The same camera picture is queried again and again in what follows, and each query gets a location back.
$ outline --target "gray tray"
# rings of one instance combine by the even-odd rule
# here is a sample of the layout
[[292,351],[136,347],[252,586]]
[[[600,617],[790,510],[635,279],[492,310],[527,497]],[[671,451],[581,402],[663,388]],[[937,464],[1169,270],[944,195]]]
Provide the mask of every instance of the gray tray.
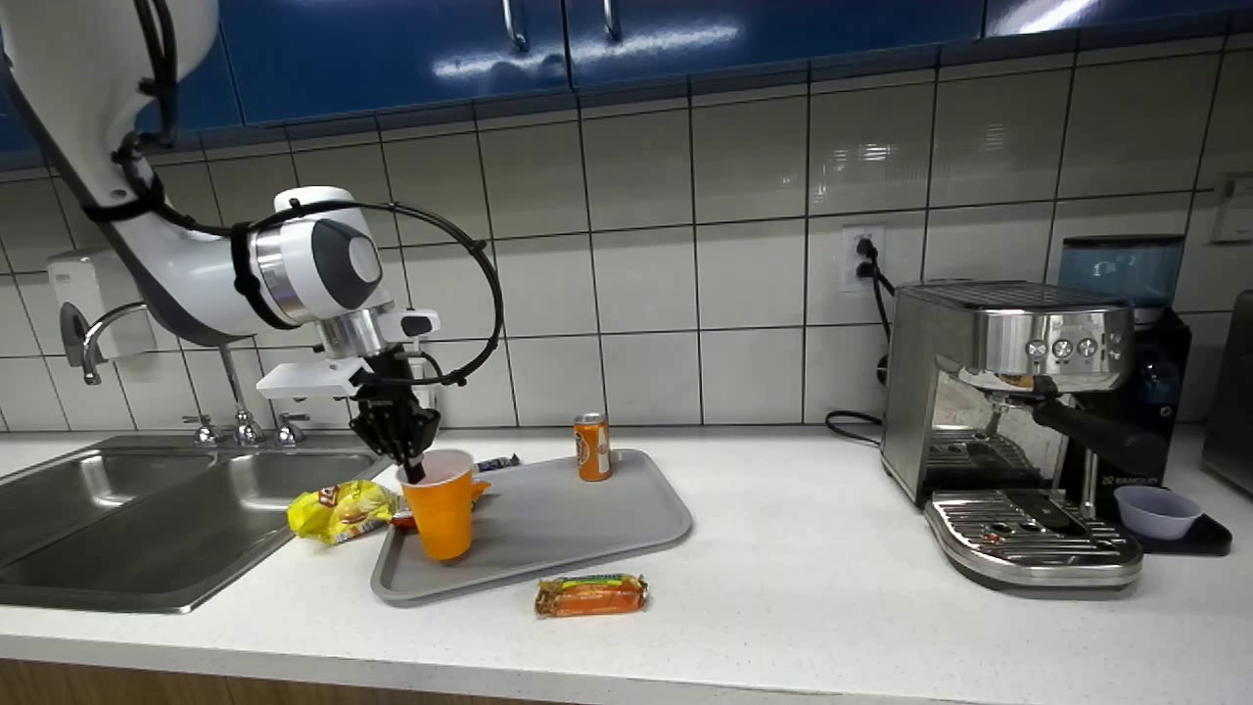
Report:
[[432,565],[416,532],[391,528],[371,570],[385,603],[427,603],[575,565],[650,550],[694,532],[656,462],[616,451],[607,480],[581,480],[575,458],[485,473],[492,497],[479,503],[475,546],[457,565]]

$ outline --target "coffee machine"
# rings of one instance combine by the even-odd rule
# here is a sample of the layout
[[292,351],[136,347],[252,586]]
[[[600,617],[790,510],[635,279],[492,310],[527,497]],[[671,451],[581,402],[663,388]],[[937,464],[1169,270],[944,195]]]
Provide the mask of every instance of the coffee machine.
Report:
[[1126,586],[1141,545],[1099,518],[1099,464],[1168,454],[1154,430],[1116,416],[1133,373],[1137,310],[1116,297],[1026,280],[902,284],[885,471],[944,556],[981,583]]

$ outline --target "orange cup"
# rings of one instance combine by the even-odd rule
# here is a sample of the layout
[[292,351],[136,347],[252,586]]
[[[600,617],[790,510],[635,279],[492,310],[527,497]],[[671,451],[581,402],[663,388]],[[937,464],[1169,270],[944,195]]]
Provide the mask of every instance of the orange cup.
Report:
[[402,499],[416,513],[418,546],[433,565],[454,565],[475,545],[475,499],[485,485],[475,477],[475,458],[461,451],[427,451],[427,477],[402,485]]

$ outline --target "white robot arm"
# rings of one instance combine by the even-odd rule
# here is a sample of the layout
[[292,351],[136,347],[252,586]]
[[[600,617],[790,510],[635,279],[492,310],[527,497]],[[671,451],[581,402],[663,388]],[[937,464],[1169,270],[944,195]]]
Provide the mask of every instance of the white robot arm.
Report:
[[[155,100],[168,133],[177,82],[205,62],[217,28],[217,0],[0,0],[14,108],[121,255],[150,313],[193,344],[320,319],[337,351],[363,361],[352,373],[352,430],[411,462],[440,425],[411,388],[465,382],[485,362],[502,334],[502,280],[454,221],[402,203],[352,203],[341,186],[288,186],[260,221],[205,227],[180,216],[140,156],[153,137],[132,121]],[[411,379],[402,344],[368,310],[385,270],[359,206],[427,220],[483,264],[498,323],[468,362]]]

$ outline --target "white countertop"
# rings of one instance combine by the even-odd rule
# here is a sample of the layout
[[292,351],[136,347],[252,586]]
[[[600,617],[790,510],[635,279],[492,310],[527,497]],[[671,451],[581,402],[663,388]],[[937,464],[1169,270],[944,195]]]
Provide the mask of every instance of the white countertop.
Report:
[[[65,451],[5,439],[0,471]],[[479,458],[558,458],[568,439],[445,439]],[[635,435],[696,518],[664,550],[607,567],[650,609],[535,617],[535,583],[389,607],[385,537],[292,539],[193,613],[0,607],[0,657],[441,687],[535,702],[1253,702],[1253,503],[1173,443],[1168,480],[1235,550],[1147,556],[1107,597],[1004,596],[960,574],[878,451],[827,430]]]

